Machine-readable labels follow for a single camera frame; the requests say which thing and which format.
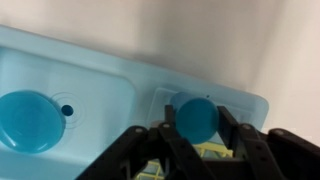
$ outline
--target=white surface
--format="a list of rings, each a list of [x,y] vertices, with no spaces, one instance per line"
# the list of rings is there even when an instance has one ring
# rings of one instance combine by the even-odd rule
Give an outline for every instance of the white surface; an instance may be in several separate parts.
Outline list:
[[[320,145],[320,2],[0,0],[0,24],[259,94]]]

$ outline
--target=white wall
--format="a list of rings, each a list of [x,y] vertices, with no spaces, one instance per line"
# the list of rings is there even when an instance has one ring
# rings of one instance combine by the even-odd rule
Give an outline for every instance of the white wall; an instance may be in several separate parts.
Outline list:
[[[0,0],[0,24],[252,92],[320,145],[320,1]]]

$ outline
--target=yellow object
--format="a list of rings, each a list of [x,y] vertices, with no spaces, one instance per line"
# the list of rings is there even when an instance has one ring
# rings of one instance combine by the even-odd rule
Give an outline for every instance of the yellow object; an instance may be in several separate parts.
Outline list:
[[[224,158],[232,157],[232,151],[228,150],[224,145],[206,142],[203,144],[194,145],[194,148],[199,153],[200,157],[206,158]],[[162,180],[164,179],[161,171],[160,163],[149,161],[147,167],[141,172],[136,180]]]

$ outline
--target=light blue plastic tray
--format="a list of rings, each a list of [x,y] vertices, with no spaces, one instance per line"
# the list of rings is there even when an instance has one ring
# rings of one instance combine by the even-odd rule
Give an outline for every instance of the light blue plastic tray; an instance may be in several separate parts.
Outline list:
[[[177,92],[224,105],[257,129],[268,111],[253,94],[0,26],[0,97],[18,90],[72,105],[74,115],[46,152],[19,154],[0,143],[0,179],[74,179],[130,125],[163,120]],[[211,141],[221,143],[218,135]]]

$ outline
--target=black mechanical arm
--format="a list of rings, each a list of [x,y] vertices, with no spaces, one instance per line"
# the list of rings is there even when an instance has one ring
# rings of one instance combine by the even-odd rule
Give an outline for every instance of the black mechanical arm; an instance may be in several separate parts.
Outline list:
[[[165,179],[320,179],[320,148],[284,129],[263,134],[239,124],[219,106],[218,133],[233,158],[201,159],[174,125],[172,106],[158,128],[128,128],[77,179],[134,179],[149,160],[159,159]]]

